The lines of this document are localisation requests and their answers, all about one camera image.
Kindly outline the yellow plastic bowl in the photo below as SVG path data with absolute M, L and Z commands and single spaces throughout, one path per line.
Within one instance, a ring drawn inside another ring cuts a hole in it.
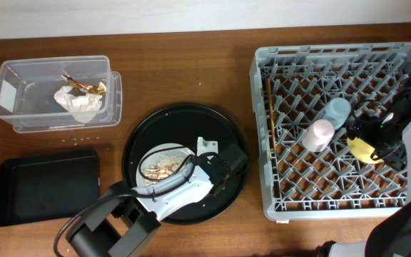
M 371 155 L 375 149 L 360 138 L 347 138 L 347 145 L 350 148 L 352 155 L 359 161 L 368 164 L 382 163 L 382 159 L 377 159 L 376 161 L 371 159 Z

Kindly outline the food scraps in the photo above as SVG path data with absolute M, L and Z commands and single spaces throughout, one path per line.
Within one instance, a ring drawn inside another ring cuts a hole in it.
M 147 164 L 142 165 L 143 175 L 147 177 L 144 182 L 152 184 L 172 176 L 183 160 L 184 157 L 178 155 L 169 156 L 164 153 L 153 155 L 146 160 Z

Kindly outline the blue plastic cup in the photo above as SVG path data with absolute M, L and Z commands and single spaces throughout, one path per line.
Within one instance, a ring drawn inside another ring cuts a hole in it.
M 321 119 L 329 121 L 338 130 L 350 115 L 351 105 L 346 99 L 338 97 L 330 100 L 320 112 Z

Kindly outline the grey plate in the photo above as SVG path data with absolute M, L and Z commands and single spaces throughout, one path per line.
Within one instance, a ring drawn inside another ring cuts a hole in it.
M 153 147 L 151 150 L 149 150 L 145 155 L 144 158 L 146 156 L 148 156 L 148 158 L 152 158 L 153 155 L 156 154 L 160 154 L 160 153 L 164 153 L 166 155 L 169 156 L 174 156 L 174 155 L 178 155 L 181 157 L 184 157 L 184 160 L 191 154 L 193 154 L 193 152 L 189 149 L 189 148 L 182 148 L 182 146 L 178 143 L 163 143 L 159 146 Z M 140 162 L 141 168 L 143 164 L 147 164 L 146 160 L 148 159 L 146 158 L 143 162 Z M 144 179 L 147 178 L 143 175 L 142 169 L 136 167 L 136 185 L 138 187 L 143 187 L 143 186 L 147 186 L 150 184 L 147 184 L 144 182 Z

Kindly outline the pink plastic cup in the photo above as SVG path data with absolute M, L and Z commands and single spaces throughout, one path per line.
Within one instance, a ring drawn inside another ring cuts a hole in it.
M 309 151 L 321 152 L 330 143 L 335 134 L 335 127 L 325 119 L 319 119 L 312 123 L 301 143 Z

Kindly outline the wooden chopstick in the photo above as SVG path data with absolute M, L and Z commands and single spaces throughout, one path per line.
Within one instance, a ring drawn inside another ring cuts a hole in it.
M 267 78 L 267 90 L 268 90 L 268 105 L 269 105 L 269 116 L 270 116 L 270 130 L 272 133 L 273 148 L 276 149 L 276 138 L 275 138 L 275 126 L 273 118 L 273 97 L 272 97 L 272 88 L 270 77 Z

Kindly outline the gold snack wrapper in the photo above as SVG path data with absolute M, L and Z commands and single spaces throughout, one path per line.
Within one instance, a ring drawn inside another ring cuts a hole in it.
M 83 93 L 104 96 L 107 92 L 107 87 L 103 82 L 100 82 L 98 86 L 94 86 L 90 84 L 85 84 L 84 82 L 77 81 L 67 73 L 62 74 L 61 77 L 73 89 Z

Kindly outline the white napkin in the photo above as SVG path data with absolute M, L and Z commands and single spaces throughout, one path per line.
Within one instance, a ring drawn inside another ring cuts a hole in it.
M 86 93 L 85 95 L 74 96 L 70 94 L 72 86 L 62 86 L 55 94 L 56 103 L 73 114 L 76 121 L 88 123 L 102 106 L 102 96 Z

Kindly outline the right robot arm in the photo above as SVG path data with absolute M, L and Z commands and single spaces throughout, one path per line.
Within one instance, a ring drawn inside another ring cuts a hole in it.
M 328 241 L 315 256 L 411 256 L 411 78 L 406 80 L 382 118 L 363 114 L 351 127 L 355 138 L 374 148 L 372 159 L 407 170 L 406 204 L 378 224 L 366 241 Z

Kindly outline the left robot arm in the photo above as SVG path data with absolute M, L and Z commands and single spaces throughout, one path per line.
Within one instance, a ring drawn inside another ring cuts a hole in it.
M 53 249 L 64 237 L 79 256 L 139 256 L 161 227 L 177 210 L 223 190 L 226 181 L 248 162 L 248 156 L 233 143 L 223 151 L 212 141 L 187 155 L 167 178 L 140 175 L 149 185 L 129 188 L 113 184 L 97 202 L 72 217 L 57 233 Z

